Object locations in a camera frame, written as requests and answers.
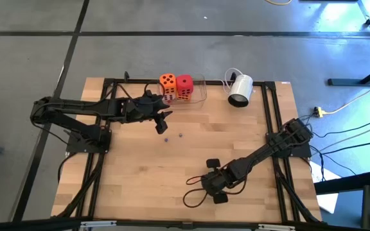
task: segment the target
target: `clear plastic container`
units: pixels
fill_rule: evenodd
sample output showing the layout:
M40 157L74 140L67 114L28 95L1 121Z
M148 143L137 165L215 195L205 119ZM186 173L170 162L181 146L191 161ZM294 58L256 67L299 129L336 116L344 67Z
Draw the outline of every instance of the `clear plastic container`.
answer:
M163 100L163 102L169 106L169 110L186 110L201 108L204 105L206 99L206 83L205 76L202 74L189 74L192 77L193 92L191 93L191 99L183 100L176 97L172 100ZM162 94L162 87L157 88L158 94Z

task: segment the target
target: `wooden tabletop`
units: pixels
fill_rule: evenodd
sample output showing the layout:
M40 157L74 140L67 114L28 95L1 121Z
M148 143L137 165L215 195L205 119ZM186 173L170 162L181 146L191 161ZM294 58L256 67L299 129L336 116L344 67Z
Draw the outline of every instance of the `wooden tabletop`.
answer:
M103 78L88 78L82 100L98 101ZM143 93L143 84L123 84L132 97ZM297 117L294 95L288 82L276 82L282 122ZM261 162L250 173L245 190L229 197L229 202L215 205L208 196L198 208L182 204L182 197L199 184L186 185L192 177L206 174L206 160L219 158L222 164L244 157L265 143L267 124L261 89L254 87L249 106L232 107L222 86L207 86L207 99L200 109L176 110L168 116L168 129L158 135L155 123L111 123L112 144L105 156L95 218L168 221L281 221L272 160ZM117 97L125 97L117 90ZM276 121L269 93L273 127ZM77 116L93 124L95 118ZM62 170L52 215L62 212L78 192L84 174L87 154L69 159ZM290 158L295 191L306 207L321 219L315 189L308 165ZM238 191L241 185L232 191ZM83 214L87 214L90 191ZM196 204L204 195L189 194L187 203ZM285 192L288 218L292 219L290 200Z

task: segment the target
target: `red die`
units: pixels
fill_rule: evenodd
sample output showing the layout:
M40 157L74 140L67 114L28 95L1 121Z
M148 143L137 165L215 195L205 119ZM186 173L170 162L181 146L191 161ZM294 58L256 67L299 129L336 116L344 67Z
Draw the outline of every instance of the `red die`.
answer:
M178 95L190 95L193 92L192 77L188 74L182 74L177 77Z

